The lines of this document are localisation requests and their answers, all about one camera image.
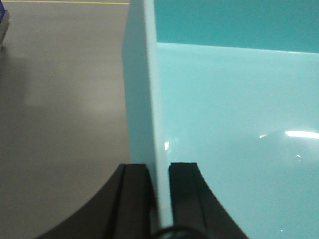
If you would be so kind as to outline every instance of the turquoise container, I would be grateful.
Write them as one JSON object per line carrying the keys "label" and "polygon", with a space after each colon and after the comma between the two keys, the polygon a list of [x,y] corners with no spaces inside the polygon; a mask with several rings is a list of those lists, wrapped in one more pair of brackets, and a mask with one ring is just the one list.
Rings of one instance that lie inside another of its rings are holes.
{"label": "turquoise container", "polygon": [[132,0],[123,66],[162,226],[170,163],[197,162],[249,238],[319,238],[319,1]]}

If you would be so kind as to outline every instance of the gray floor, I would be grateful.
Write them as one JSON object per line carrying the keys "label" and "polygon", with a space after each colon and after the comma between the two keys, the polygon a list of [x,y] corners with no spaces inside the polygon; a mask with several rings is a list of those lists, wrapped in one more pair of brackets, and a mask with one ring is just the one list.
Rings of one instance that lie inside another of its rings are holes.
{"label": "gray floor", "polygon": [[129,161],[128,5],[8,3],[0,51],[0,238],[30,239]]}

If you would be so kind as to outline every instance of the turquoise wall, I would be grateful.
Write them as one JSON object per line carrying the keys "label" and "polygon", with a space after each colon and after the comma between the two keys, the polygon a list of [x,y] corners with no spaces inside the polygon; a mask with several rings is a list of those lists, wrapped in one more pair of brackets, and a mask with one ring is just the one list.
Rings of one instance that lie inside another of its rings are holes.
{"label": "turquoise wall", "polygon": [[157,0],[159,42],[319,53],[318,0]]}

